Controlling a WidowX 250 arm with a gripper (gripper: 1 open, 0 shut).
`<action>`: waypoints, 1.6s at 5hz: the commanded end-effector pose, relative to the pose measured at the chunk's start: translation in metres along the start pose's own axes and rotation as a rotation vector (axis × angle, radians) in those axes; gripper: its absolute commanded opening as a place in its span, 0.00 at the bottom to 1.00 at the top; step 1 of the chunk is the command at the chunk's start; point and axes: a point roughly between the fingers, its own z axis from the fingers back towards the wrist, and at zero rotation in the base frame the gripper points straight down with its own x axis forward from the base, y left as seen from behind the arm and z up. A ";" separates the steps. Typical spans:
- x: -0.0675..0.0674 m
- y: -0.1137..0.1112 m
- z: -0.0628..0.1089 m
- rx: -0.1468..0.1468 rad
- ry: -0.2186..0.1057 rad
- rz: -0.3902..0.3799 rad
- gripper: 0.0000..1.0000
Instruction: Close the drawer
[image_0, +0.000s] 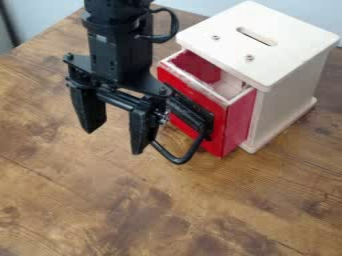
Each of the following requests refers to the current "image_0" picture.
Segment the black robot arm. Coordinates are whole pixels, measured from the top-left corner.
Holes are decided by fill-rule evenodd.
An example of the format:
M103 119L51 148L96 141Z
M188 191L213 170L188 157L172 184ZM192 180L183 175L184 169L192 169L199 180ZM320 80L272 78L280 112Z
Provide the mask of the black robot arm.
M131 150L135 155L155 140L165 116L171 88L149 72L152 45L171 40L179 20L171 18L169 32L153 33L153 0L84 0L81 23L87 29L89 54L68 53L65 77L80 125L93 132L107 121L108 104L129 113Z

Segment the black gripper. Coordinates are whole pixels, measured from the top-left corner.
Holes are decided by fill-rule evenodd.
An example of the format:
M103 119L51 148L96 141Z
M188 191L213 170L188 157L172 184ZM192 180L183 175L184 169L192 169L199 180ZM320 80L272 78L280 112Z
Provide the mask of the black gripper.
M84 27L89 53L64 56L79 122L91 134L107 121L108 104L129 111L131 150L139 155L155 140L167 116L171 90L153 78L149 68L152 46L172 35L155 35L149 23L87 23Z

